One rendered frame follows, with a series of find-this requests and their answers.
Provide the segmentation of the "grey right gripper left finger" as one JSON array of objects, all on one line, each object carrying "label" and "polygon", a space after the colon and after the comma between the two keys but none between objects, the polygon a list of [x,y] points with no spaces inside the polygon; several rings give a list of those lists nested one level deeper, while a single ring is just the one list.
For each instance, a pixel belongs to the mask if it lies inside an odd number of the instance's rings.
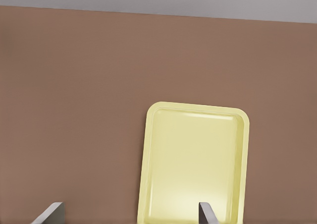
[{"label": "grey right gripper left finger", "polygon": [[65,224],[65,204],[52,203],[31,224]]}]

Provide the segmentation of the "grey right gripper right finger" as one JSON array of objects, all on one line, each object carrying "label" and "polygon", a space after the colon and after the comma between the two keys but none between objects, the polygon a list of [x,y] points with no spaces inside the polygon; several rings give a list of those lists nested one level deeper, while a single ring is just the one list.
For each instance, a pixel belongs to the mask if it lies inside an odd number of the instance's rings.
[{"label": "grey right gripper right finger", "polygon": [[219,221],[207,202],[199,203],[199,224],[219,224]]}]

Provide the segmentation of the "pale yellow rectangular tray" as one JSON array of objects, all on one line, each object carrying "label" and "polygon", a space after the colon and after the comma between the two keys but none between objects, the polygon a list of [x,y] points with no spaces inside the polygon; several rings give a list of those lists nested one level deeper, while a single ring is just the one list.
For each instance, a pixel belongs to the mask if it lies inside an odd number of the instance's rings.
[{"label": "pale yellow rectangular tray", "polygon": [[157,102],[145,126],[137,224],[243,224],[249,118],[237,108]]}]

